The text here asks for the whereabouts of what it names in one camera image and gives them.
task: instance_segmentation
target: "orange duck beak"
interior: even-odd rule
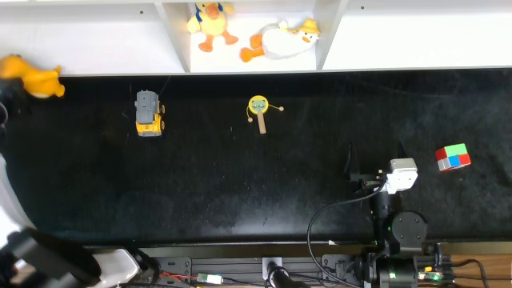
[[[221,11],[218,9],[218,5],[212,3],[212,4],[209,4],[207,7],[206,7],[206,15],[208,15],[208,17],[210,19],[217,19],[218,18],[218,15],[221,13]]]

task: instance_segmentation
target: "colorful cube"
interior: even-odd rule
[[[464,143],[441,148],[435,151],[435,157],[438,160],[440,171],[457,169],[471,164]]]

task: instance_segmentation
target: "black tabletop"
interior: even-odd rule
[[[363,172],[402,142],[416,161],[398,196],[433,241],[512,235],[512,70],[64,78],[64,98],[9,120],[2,153],[29,218],[83,242],[304,241],[313,213],[355,198],[348,145]],[[141,138],[135,94],[160,93],[167,132]],[[261,94],[284,106],[246,106]],[[465,143],[472,164],[439,172],[434,152]],[[318,240],[372,239],[367,202],[326,212]]]

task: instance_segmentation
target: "wooden floor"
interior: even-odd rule
[[[467,259],[479,260],[485,270],[487,278],[511,278],[512,254],[505,255],[456,255],[452,262],[457,263]],[[464,267],[454,268],[457,276],[471,276],[480,278],[480,269],[477,264],[471,263]],[[484,287],[482,280],[457,279],[455,283],[464,287]],[[487,281],[490,288],[512,287],[512,281]]]

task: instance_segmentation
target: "toy truck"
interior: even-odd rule
[[[152,91],[140,91],[135,101],[135,126],[138,136],[154,137],[162,135],[166,124],[163,115],[166,108],[158,100],[158,94]]]

